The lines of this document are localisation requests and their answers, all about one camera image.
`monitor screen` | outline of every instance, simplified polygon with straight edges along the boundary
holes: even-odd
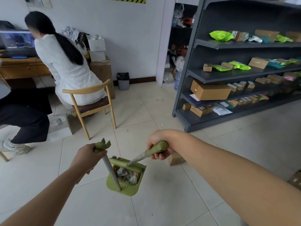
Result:
[[[34,48],[35,39],[29,31],[0,31],[7,48]]]

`white sneaker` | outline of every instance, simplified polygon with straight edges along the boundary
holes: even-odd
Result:
[[[0,144],[1,152],[12,152],[15,153],[17,156],[24,155],[30,150],[31,148],[25,144],[13,146],[10,139],[2,141]]]

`hand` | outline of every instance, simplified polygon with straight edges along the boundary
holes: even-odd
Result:
[[[94,153],[94,147],[95,143],[86,144],[85,146],[81,147],[74,157],[70,168],[79,169],[82,172],[82,175],[89,174],[96,164],[103,158],[103,156],[107,154],[106,150],[99,153]]]
[[[168,142],[168,149],[166,151],[164,151],[163,153],[156,153],[154,155],[151,156],[152,159],[160,159],[160,160],[165,160],[168,156],[170,156],[171,154],[175,153],[175,150],[172,148],[172,143],[168,140],[167,137],[167,132],[169,132],[171,130],[158,130],[155,131],[153,134],[151,134],[148,138],[148,142],[147,142],[147,147],[148,150],[151,149],[151,147],[155,144],[157,144],[159,141],[161,140],[165,140]]]

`trash can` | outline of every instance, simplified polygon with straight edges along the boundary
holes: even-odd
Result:
[[[117,73],[119,90],[128,90],[130,88],[130,75],[126,73]]]

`chair backrest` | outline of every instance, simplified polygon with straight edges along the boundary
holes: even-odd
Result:
[[[108,79],[106,82],[96,85],[96,86],[91,86],[88,88],[83,88],[83,89],[64,89],[62,90],[63,93],[69,93],[69,94],[90,94],[90,93],[95,93],[97,91],[100,91],[104,87],[108,86],[111,84],[111,79]]]

